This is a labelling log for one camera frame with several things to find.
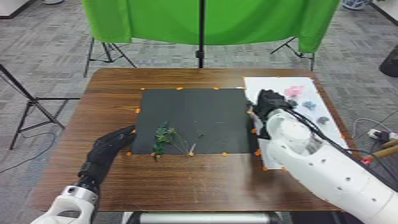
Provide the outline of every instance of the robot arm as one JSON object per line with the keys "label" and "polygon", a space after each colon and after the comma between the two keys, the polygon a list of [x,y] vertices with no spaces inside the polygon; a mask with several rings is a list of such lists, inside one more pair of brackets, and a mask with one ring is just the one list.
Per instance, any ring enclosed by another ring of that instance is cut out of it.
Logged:
{"label": "robot arm", "polygon": [[[80,180],[73,186],[64,188],[50,210],[34,220],[32,224],[93,223],[100,202],[100,184],[107,177],[118,152],[134,142],[134,130],[135,126],[130,126],[109,133],[96,140],[79,172]],[[66,211],[80,212],[79,218],[61,216],[61,213]]]}
{"label": "robot arm", "polygon": [[267,153],[318,198],[343,209],[366,224],[393,224],[398,194],[310,127],[288,113],[290,106],[270,92],[260,96],[254,113],[270,136]]}

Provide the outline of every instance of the light stand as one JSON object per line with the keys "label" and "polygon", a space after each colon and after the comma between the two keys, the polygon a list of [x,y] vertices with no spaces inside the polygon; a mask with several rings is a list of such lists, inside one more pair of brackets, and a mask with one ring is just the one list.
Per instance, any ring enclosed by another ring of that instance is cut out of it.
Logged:
{"label": "light stand", "polygon": [[198,67],[205,66],[205,23],[206,23],[206,0],[199,0],[199,49],[196,51]]}
{"label": "light stand", "polygon": [[[27,107],[25,107],[25,110],[23,110],[23,116],[22,116],[22,121],[20,121],[20,124],[18,124],[18,128],[16,128],[16,133],[15,133],[15,138],[13,138],[13,142],[11,142],[11,146],[9,146],[9,150],[15,149],[15,144],[16,144],[16,139],[18,139],[18,135],[32,130],[34,128],[41,127],[43,125],[54,123],[61,126],[61,128],[64,129],[64,125],[61,124],[57,118],[59,118],[59,114],[61,114],[61,111],[66,107],[66,103],[70,100],[80,100],[80,98],[41,98],[41,97],[34,97],[32,94],[29,93],[22,83],[18,82],[13,74],[9,73],[4,65],[0,64],[0,71],[6,75],[6,77],[0,75],[0,78],[4,79],[4,81],[7,82],[7,84],[11,85],[11,87],[15,88],[15,90],[20,92],[20,94],[27,97],[29,99],[29,102],[27,102]],[[43,107],[41,105],[41,101],[43,100],[52,100],[52,101],[59,101],[63,100],[63,105],[59,107],[59,110],[55,112],[55,115],[52,115],[52,113],[48,112],[47,108]],[[31,111],[31,107],[36,107],[41,111],[41,113],[45,114],[47,118],[48,118],[48,121],[41,122],[39,124],[29,126],[27,128],[23,128],[23,124],[25,124],[25,120],[27,120],[27,116],[29,116],[29,111]]]}
{"label": "light stand", "polygon": [[[114,43],[102,43],[102,45],[103,45],[103,51],[105,51],[105,55],[107,55],[107,60],[100,60],[100,59],[93,59],[91,58],[91,55],[93,55],[93,48],[95,48],[95,37],[91,38],[91,47],[89,47],[89,56],[87,56],[87,61],[86,61],[86,70],[84,70],[84,77],[87,77],[87,72],[89,72],[89,67],[91,67],[91,62],[93,61],[102,61],[102,62],[105,62],[105,63],[114,63],[116,61],[118,61],[118,59],[119,58],[125,58],[127,59],[127,61],[128,61],[128,63],[130,63],[130,65],[134,66],[134,68],[137,68],[137,66],[135,66],[135,64],[134,64],[134,62],[132,62],[132,60],[130,60],[130,58],[128,58],[128,56],[127,56],[127,54],[123,53],[123,51],[121,51],[121,48],[118,47],[118,45],[114,44]],[[119,54],[121,54],[121,56],[118,57],[118,58],[112,58],[112,56],[111,56],[111,51],[112,50],[118,50],[118,52],[119,52]]]}
{"label": "light stand", "polygon": [[304,53],[297,52],[297,50],[295,50],[294,47],[290,46],[290,42],[292,42],[295,39],[297,39],[297,37],[294,37],[294,38],[286,41],[286,43],[278,47],[278,49],[270,52],[270,54],[274,54],[274,53],[281,50],[283,47],[288,47],[290,50],[292,50],[294,53],[295,53],[295,56],[297,56],[299,58],[306,58],[306,59],[310,59],[310,61],[311,61],[311,65],[310,65],[310,67],[311,67],[311,71],[313,71],[313,70],[315,70],[315,53],[311,53],[311,57],[306,57],[306,56],[304,56]]}

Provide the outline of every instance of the wooden table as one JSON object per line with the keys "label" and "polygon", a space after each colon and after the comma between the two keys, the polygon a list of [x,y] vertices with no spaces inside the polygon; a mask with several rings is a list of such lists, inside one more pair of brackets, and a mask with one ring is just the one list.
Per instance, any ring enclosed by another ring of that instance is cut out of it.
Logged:
{"label": "wooden table", "polygon": [[[292,69],[102,69],[93,77],[82,102],[52,155],[32,205],[47,210],[77,173],[98,137],[135,123],[141,88],[235,88],[242,76],[311,77],[331,114],[354,146],[331,99],[313,73]],[[162,157],[118,155],[102,185],[102,211],[304,211],[338,210],[290,174],[263,171],[251,154]]]}

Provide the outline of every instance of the black cable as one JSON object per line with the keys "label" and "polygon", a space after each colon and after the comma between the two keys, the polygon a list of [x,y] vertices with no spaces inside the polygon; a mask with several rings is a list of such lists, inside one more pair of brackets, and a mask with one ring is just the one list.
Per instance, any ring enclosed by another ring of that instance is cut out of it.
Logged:
{"label": "black cable", "polygon": [[[382,119],[382,121],[379,122],[379,124],[375,124],[375,126],[370,129],[373,129],[382,124],[382,122],[391,118],[391,116],[397,113],[398,113],[398,110],[389,114],[389,116]],[[359,137],[356,139],[363,138],[363,136],[366,135],[366,133],[368,133],[368,131],[359,135]]]}
{"label": "black cable", "polygon": [[347,150],[352,151],[352,152],[361,152],[361,153],[368,154],[373,157],[377,163],[381,164],[381,166],[382,166],[382,168],[384,168],[384,170],[386,170],[386,172],[388,172],[389,176],[393,177],[393,180],[395,180],[395,182],[398,184],[398,178],[397,178],[395,174],[391,173],[391,170],[388,169],[388,166],[382,163],[381,159],[377,158],[375,154],[372,152],[361,150],[361,149],[347,149]]}
{"label": "black cable", "polygon": [[41,136],[41,135],[52,135],[52,136],[54,136],[52,143],[50,143],[47,149],[41,151],[41,153],[39,153],[31,159],[23,160],[15,166],[11,166],[7,169],[4,169],[4,170],[0,171],[0,174],[6,173],[6,172],[7,172],[11,169],[15,169],[16,167],[20,167],[20,166],[22,166],[31,160],[34,160],[34,159],[45,154],[45,152],[52,149],[54,144],[55,144],[55,140],[57,140],[57,135],[55,135],[52,132],[45,132],[45,133],[41,133],[41,134],[38,134],[38,135],[23,136],[23,137],[25,137],[25,138],[34,138],[34,137],[38,137],[38,136]]}
{"label": "black cable", "polygon": [[[382,178],[382,176],[381,176],[381,175],[377,174],[377,172],[370,169],[370,167],[363,164],[363,162],[359,162],[359,161],[352,158],[352,154],[349,153],[349,151],[354,151],[354,150],[345,149],[345,148],[340,146],[340,144],[333,141],[333,139],[326,136],[326,134],[324,134],[324,132],[322,132],[318,126],[315,125],[313,121],[306,118],[306,116],[304,116],[297,111],[294,111],[292,109],[286,109],[285,111],[294,115],[294,117],[297,118],[297,120],[299,120],[299,121],[302,122],[302,124],[308,126],[310,130],[313,131],[313,133],[315,133],[315,134],[318,135],[318,137],[329,142],[329,144],[334,146],[334,148],[340,150],[340,152],[349,156],[349,158],[357,162],[357,164],[361,165],[361,167],[363,167],[363,168],[368,170],[368,172],[375,175],[375,177],[377,177],[379,180],[384,182],[384,184],[386,184],[395,190],[398,190],[397,187],[395,187],[395,185],[391,185],[391,183],[386,181],[386,178]],[[377,158],[375,160],[377,160],[379,164],[382,165],[382,168],[384,168],[386,172],[389,173],[389,175],[391,175],[391,177],[393,177],[393,179],[395,179],[395,181],[397,181],[397,184],[398,184],[398,179],[397,179],[397,177],[395,177],[395,175],[393,175],[393,173],[391,173],[391,171],[389,171],[389,169],[388,169],[388,167],[386,167],[382,161],[379,160],[379,158]]]}

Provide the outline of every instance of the metal pole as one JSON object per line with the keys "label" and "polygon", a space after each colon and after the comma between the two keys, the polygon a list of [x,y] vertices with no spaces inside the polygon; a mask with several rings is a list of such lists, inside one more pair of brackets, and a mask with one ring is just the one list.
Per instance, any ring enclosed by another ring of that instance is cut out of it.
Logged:
{"label": "metal pole", "polygon": [[196,57],[199,59],[199,68],[205,66],[205,23],[206,23],[206,0],[199,0],[199,50]]}
{"label": "metal pole", "polygon": [[313,57],[311,57],[311,72],[315,71],[315,53],[313,53]]}
{"label": "metal pole", "polygon": [[55,97],[39,97],[39,98],[36,98],[36,100],[39,101],[39,100],[80,100],[80,98],[79,97],[59,97],[59,98],[55,98]]}
{"label": "metal pole", "polygon": [[89,55],[87,55],[86,69],[84,69],[84,78],[87,78],[87,72],[89,72],[89,67],[91,67],[93,48],[95,48],[95,37],[91,38]]}

